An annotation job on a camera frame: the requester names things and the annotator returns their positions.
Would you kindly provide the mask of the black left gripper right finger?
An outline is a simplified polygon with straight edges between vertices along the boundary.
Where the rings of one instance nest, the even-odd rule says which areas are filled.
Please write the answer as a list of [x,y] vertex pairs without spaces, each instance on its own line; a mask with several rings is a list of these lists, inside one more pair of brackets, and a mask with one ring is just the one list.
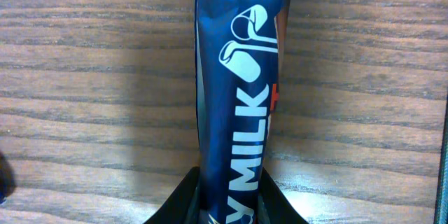
[[262,170],[259,186],[260,224],[308,224],[286,199],[266,169]]

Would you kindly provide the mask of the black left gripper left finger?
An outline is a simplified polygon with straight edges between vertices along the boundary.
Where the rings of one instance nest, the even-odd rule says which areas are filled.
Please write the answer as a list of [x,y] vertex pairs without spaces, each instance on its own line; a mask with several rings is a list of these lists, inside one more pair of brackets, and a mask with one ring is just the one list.
[[195,191],[200,168],[193,167],[177,185],[163,205],[144,224],[183,224],[196,223],[197,213],[188,213],[195,203]]

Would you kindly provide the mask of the dark blue Dairy Milk bar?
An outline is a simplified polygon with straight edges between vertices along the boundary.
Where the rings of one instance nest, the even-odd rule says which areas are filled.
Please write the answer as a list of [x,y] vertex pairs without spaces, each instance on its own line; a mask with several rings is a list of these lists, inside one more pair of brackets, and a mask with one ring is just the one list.
[[288,0],[195,0],[200,223],[256,223]]

